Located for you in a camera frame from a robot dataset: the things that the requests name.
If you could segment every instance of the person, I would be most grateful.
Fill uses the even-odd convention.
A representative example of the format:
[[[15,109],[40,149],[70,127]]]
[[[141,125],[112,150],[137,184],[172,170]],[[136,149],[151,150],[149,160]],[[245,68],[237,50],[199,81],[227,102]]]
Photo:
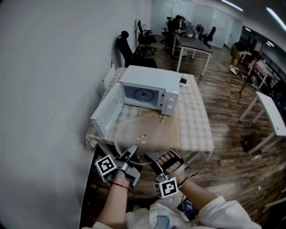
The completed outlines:
[[[237,65],[237,62],[240,56],[243,55],[242,60],[241,60],[241,63],[243,63],[248,51],[249,51],[249,48],[247,47],[247,45],[243,44],[242,42],[237,42],[232,45],[231,47],[232,59],[231,59],[231,65],[229,66],[229,68],[233,74],[235,75],[237,74],[236,65]]]
[[[173,26],[175,30],[181,30],[181,26],[180,26],[180,22],[182,20],[182,16],[181,15],[177,15],[174,19],[173,19]]]
[[[179,21],[182,23],[181,34],[183,34],[184,36],[187,36],[187,37],[193,37],[193,33],[195,33],[195,36],[198,36],[197,35],[197,30],[195,29],[195,25],[194,24],[189,22],[184,17],[182,17]],[[184,49],[183,56],[187,56],[187,54],[188,54],[188,50]]]
[[[179,21],[181,21],[181,23],[182,23],[181,34],[184,34],[187,37],[192,37],[193,36],[193,31],[192,31],[191,22],[189,22],[184,17],[182,17]]]
[[[159,165],[170,160],[173,154],[168,153],[160,157]],[[176,162],[165,170],[167,174],[175,171],[181,164]],[[186,175],[180,173],[176,177],[180,184]],[[100,213],[94,229],[261,229],[252,222],[246,211],[237,201],[226,202],[223,197],[216,197],[214,194],[202,189],[192,181],[188,180],[180,188],[180,191],[190,200],[199,211],[199,218],[204,226],[195,226],[186,218],[184,213],[177,209],[172,197],[159,199],[147,208],[139,208],[133,212],[126,212],[127,192],[130,182],[125,179],[125,174],[119,170],[114,184],[111,185],[105,206]],[[169,219],[168,226],[162,225],[162,219]]]

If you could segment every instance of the white desk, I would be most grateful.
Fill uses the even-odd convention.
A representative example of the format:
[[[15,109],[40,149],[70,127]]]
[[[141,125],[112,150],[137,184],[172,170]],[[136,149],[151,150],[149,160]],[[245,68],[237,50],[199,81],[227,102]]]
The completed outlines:
[[[246,111],[242,114],[242,116],[238,119],[240,122],[243,121],[245,116],[250,112],[250,110],[253,108],[254,104],[257,102],[257,100],[260,101],[263,109],[259,112],[259,114],[254,118],[252,123],[255,123],[263,113],[266,113],[268,120],[271,123],[273,132],[266,137],[262,142],[260,142],[256,147],[252,148],[251,150],[248,151],[248,154],[252,154],[259,148],[261,148],[263,145],[265,145],[267,142],[269,142],[273,137],[276,137],[276,139],[270,143],[269,145],[265,146],[261,152],[265,152],[266,150],[270,149],[274,144],[276,144],[282,137],[286,136],[286,127],[284,124],[284,121],[274,104],[272,98],[269,96],[266,96],[260,92],[256,92],[256,97],[254,100],[251,102],[249,107],[246,109]]]
[[[184,49],[189,49],[189,50],[193,50],[192,59],[195,57],[196,51],[208,54],[205,67],[202,71],[202,76],[204,76],[207,65],[210,61],[212,51],[207,46],[205,46],[204,43],[201,42],[199,39],[174,34],[174,44],[173,44],[172,55],[174,55],[174,52],[175,52],[176,40],[179,42],[181,46],[180,57],[179,57],[178,66],[177,66],[177,72],[180,69]]]

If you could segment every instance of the white wall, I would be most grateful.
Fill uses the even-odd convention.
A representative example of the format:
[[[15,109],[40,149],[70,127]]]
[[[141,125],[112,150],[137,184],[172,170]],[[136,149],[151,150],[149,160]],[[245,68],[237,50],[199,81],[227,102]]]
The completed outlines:
[[[210,30],[213,27],[216,27],[216,31],[213,36],[213,41],[209,42],[210,45],[218,48],[223,47],[229,28],[229,22],[230,16],[228,14],[214,8],[210,23]]]
[[[146,24],[146,29],[150,29],[151,23],[151,0],[140,1],[144,5],[144,24]]]
[[[172,0],[152,0],[152,4],[154,2],[168,2],[169,5],[172,5]],[[242,21],[242,25],[262,34],[263,36],[267,37],[272,42],[276,43],[278,46],[280,46],[283,50],[286,51],[286,42],[285,42],[285,36],[283,35],[285,32],[280,29],[280,33],[277,33],[274,31],[272,26],[266,26],[264,23],[261,23],[260,20],[257,18],[249,18],[245,16],[245,12],[241,12],[225,3],[223,3],[220,0],[180,0],[182,2],[190,2],[194,4],[200,4],[203,6],[210,6],[215,9],[218,9],[220,11],[223,11],[224,13],[230,15],[232,18],[236,18]],[[155,34],[161,34],[162,26],[164,25],[166,21],[166,14],[163,15],[163,17],[160,17],[160,14],[165,11],[165,8],[158,7],[156,9],[152,9],[152,17],[151,17],[151,29],[155,30]]]
[[[196,4],[193,12],[193,21],[195,25],[202,25],[204,31],[209,33],[211,31],[210,23],[213,15],[213,8],[207,5]]]
[[[89,118],[115,39],[141,0],[6,0],[0,5],[0,221],[7,229],[78,229],[93,151]]]
[[[227,35],[225,36],[224,44],[228,44],[228,41],[230,40],[230,35],[233,27],[233,21],[234,18],[230,17],[229,23],[228,23],[228,29],[227,29]]]
[[[167,17],[172,16],[172,0],[152,0],[151,2],[151,30],[153,34],[160,34],[167,28]]]

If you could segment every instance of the glass turntable plate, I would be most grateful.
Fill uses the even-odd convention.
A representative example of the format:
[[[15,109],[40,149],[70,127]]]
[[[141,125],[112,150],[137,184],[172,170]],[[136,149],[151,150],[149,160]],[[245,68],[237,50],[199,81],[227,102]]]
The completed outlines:
[[[115,148],[123,154],[130,146],[137,145],[136,153],[140,163],[148,165],[144,154],[147,152],[168,151],[169,135],[166,127],[154,117],[137,117],[126,121],[115,133]]]

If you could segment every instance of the white jacket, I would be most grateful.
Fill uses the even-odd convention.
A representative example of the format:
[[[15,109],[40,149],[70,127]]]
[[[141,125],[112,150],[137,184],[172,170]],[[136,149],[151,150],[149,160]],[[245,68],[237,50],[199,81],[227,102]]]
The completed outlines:
[[[204,226],[192,226],[174,203],[160,199],[150,206],[150,210],[141,208],[135,212],[128,212],[126,227],[128,229],[153,229],[156,227],[157,216],[168,216],[170,220],[168,228],[176,226],[178,229],[261,229],[258,224],[251,221],[237,201],[226,202],[223,197],[209,202],[198,215]],[[99,222],[96,222],[93,228],[111,229]]]

